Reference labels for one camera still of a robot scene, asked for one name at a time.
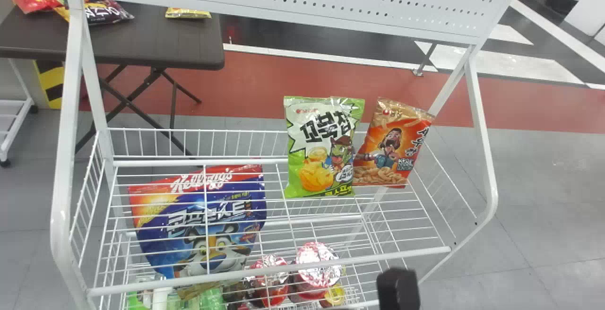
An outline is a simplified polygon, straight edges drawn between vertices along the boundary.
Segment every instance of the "green snack bag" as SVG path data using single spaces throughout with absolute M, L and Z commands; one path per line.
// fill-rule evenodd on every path
M 342 196 L 353 184 L 353 136 L 365 100 L 285 96 L 286 198 Z

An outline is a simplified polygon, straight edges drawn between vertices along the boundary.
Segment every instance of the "plastic packaging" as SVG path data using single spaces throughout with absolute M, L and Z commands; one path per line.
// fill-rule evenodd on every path
M 284 97 L 288 130 L 286 198 L 352 192 L 353 137 L 363 99 Z
M 405 187 L 434 116 L 380 97 L 354 160 L 353 184 Z

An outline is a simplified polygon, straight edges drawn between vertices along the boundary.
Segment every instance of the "white cart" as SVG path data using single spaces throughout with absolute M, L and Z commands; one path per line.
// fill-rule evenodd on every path
M 0 99 L 0 167 L 2 168 L 10 166 L 9 149 L 26 115 L 28 112 L 37 112 L 37 106 L 33 104 L 32 96 L 15 66 L 15 61 L 9 59 L 9 64 L 23 89 L 25 99 Z
M 484 198 L 463 195 L 437 160 L 443 153 L 434 153 L 429 146 L 421 151 L 410 185 L 405 189 L 366 187 L 356 188 L 354 198 L 285 199 L 285 131 L 167 130 L 168 136 L 179 138 L 193 153 L 185 156 L 173 148 L 159 130 L 109 128 L 82 4 L 80 0 L 70 0 L 51 246 L 54 260 L 81 309 L 127 309 L 128 293 L 144 289 L 153 289 L 160 295 L 176 286 L 333 265 L 324 262 L 159 278 L 139 247 L 127 188 L 186 174 L 199 167 L 262 164 L 268 216 L 248 263 L 270 253 L 291 261 L 296 248 L 307 241 L 326 243 L 337 252 L 339 264 L 344 267 L 341 283 L 346 291 L 347 308 L 377 308 L 376 276 L 389 267 L 416 269 L 421 282 L 424 281 L 493 217 L 498 195 L 475 56 L 511 0 L 129 1 L 190 9 L 203 6 L 216 13 L 468 44 L 429 112 L 439 113 L 465 75 L 479 140 L 477 150 L 482 151 L 484 158 Z M 75 191 L 77 196 L 72 198 L 75 125 L 82 73 L 97 136 L 84 173 L 84 187 Z M 362 138 L 362 134 L 356 136 L 357 145 Z M 94 225 L 102 225 L 102 231 L 96 231 Z M 91 247 L 99 240 L 100 246 Z M 137 283 L 140 276 L 153 280 Z M 154 309 L 164 306 L 158 301 Z M 294 308 L 294 305 L 286 301 L 272 308 L 288 307 Z M 320 306 L 316 302 L 298 305 L 298 308 L 304 307 Z

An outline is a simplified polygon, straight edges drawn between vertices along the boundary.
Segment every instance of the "white floor tile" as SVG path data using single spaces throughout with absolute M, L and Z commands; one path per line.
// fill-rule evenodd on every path
M 428 52 L 430 43 L 416 42 L 423 52 Z M 439 69 L 454 69 L 466 50 L 450 45 L 437 45 L 431 61 Z M 480 51 L 477 55 L 477 71 L 490 75 L 509 76 L 539 80 L 552 80 L 584 84 L 555 60 L 534 58 L 514 54 Z
M 502 24 L 497 24 L 495 28 L 493 28 L 490 38 L 499 39 L 500 41 L 534 45 L 529 39 L 523 37 L 522 34 L 519 34 L 517 30 L 512 28 L 512 26 L 504 26 Z

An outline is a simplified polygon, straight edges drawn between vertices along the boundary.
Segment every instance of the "folding table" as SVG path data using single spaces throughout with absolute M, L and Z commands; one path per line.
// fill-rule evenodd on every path
M 106 118 L 112 120 L 124 108 L 130 108 L 156 129 L 162 125 L 150 118 L 134 104 L 134 99 L 158 78 L 164 77 L 173 86 L 170 128 L 174 127 L 177 89 L 201 103 L 191 92 L 179 85 L 166 72 L 167 68 L 219 70 L 225 65 L 225 53 L 221 37 L 220 18 L 167 19 L 165 8 L 142 4 L 123 3 L 123 8 L 134 15 L 130 21 L 113 25 L 92 26 L 91 37 L 95 47 L 95 60 L 99 64 L 118 66 L 104 79 L 101 88 L 120 101 Z M 68 24 L 55 13 L 24 15 L 15 7 L 0 25 L 0 57 L 31 60 L 65 60 Z M 124 96 L 110 82 L 128 65 L 150 67 L 150 73 L 142 84 Z M 168 131 L 163 135 L 171 138 L 177 148 L 183 145 Z M 95 134 L 95 125 L 76 146 L 80 150 Z

